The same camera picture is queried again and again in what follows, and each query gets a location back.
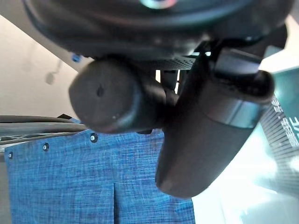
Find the blue fabric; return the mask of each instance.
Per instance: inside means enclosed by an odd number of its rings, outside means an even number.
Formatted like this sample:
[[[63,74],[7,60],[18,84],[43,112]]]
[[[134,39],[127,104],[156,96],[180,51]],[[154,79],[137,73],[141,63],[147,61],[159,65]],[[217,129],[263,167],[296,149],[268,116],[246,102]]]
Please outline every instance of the blue fabric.
[[[98,134],[97,143],[91,133],[6,148],[14,224],[195,223],[191,200],[155,186],[161,131]]]

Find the metal rivet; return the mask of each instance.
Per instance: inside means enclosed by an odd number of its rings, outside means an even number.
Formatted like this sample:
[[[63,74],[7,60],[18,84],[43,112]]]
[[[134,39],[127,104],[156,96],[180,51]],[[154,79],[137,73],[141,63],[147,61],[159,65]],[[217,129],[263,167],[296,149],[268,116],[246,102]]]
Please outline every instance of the metal rivet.
[[[248,36],[248,37],[245,38],[245,40],[246,40],[246,41],[252,41],[252,40],[253,40],[253,37],[252,37],[252,36]]]
[[[178,0],[140,0],[140,2],[152,9],[170,8],[177,3]]]
[[[12,159],[12,158],[13,158],[13,153],[12,153],[12,152],[10,152],[10,153],[8,154],[8,158],[9,158],[9,159]]]
[[[92,143],[96,143],[96,142],[98,141],[98,135],[97,135],[96,133],[92,133],[92,134],[90,135],[90,141],[91,141]]]
[[[48,143],[45,143],[45,144],[43,145],[43,151],[47,152],[47,151],[49,150],[49,148],[50,148],[50,146],[49,146]]]

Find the black plastic cylinder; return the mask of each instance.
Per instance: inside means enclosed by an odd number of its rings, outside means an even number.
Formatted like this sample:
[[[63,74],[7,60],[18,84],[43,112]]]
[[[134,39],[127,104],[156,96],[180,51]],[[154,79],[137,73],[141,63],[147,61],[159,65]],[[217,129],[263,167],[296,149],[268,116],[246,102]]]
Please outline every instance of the black plastic cylinder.
[[[156,184],[169,195],[189,198],[204,191],[239,152],[271,101],[274,82],[268,73],[246,86],[211,77],[205,58],[198,58],[164,127]]]
[[[69,94],[79,119],[101,133],[162,127],[168,107],[178,99],[151,76],[116,58],[87,65],[71,84]]]

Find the grommet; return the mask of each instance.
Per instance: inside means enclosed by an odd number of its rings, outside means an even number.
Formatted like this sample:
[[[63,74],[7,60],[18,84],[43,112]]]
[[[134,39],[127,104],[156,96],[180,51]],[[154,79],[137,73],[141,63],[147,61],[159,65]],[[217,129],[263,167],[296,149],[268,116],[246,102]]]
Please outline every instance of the grommet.
[[[13,152],[10,152],[10,153],[8,154],[8,158],[9,158],[9,159],[12,159],[12,158],[13,158],[13,155],[14,155]]]
[[[96,143],[96,142],[98,141],[98,135],[97,135],[96,133],[92,133],[92,134],[90,135],[90,141],[91,141],[92,143]]]
[[[43,145],[43,151],[47,152],[49,150],[49,148],[50,148],[50,145],[48,143],[45,143]]]

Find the white wall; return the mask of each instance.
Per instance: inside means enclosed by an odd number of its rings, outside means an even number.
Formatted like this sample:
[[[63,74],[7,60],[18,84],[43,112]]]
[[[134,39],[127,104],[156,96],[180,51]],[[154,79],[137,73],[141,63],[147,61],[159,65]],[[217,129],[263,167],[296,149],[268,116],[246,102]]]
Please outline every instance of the white wall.
[[[285,49],[263,60],[260,69],[269,72],[299,67],[299,25],[289,16],[287,19],[288,40]]]
[[[275,161],[260,125],[225,171],[203,193],[193,198],[196,223],[299,224],[299,200],[253,184],[274,178]]]
[[[58,62],[55,55],[0,16],[0,114],[75,116],[67,91],[77,72],[62,63],[54,83],[46,83]]]

